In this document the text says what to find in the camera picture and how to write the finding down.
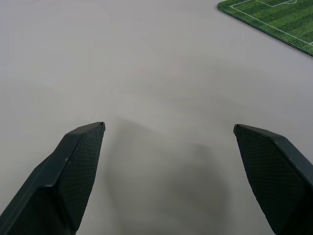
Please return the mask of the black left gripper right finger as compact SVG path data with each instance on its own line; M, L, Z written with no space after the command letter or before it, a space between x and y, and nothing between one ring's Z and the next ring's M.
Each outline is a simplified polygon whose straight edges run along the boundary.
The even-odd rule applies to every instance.
M284 136L235 124L252 192L276 235L313 233L313 165Z

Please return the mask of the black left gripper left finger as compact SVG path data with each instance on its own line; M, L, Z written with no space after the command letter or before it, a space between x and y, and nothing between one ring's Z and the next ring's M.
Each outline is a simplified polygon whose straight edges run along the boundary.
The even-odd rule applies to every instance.
M94 185L104 122L64 135L37 165L0 216L2 235L74 235Z

